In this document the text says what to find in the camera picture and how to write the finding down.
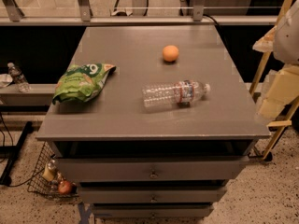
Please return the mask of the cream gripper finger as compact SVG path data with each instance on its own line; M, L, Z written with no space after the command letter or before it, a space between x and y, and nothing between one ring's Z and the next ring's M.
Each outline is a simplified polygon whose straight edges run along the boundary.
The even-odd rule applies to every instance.
M273 50L274 38L276 34L277 27L271 28L263 37L257 40L253 49L259 52L270 52Z
M275 119L286 105L299 95L299 66L284 66L271 70L265 77L257 102L257 114Z

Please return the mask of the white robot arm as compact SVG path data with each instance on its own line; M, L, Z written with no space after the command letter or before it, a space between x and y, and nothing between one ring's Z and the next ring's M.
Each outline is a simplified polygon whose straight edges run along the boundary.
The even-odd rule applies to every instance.
M299 95L299 0L262 38L253 49L260 52L272 51L274 58L284 63L278 72L271 71L268 82L263 83L258 101L260 116L276 118L286 105Z

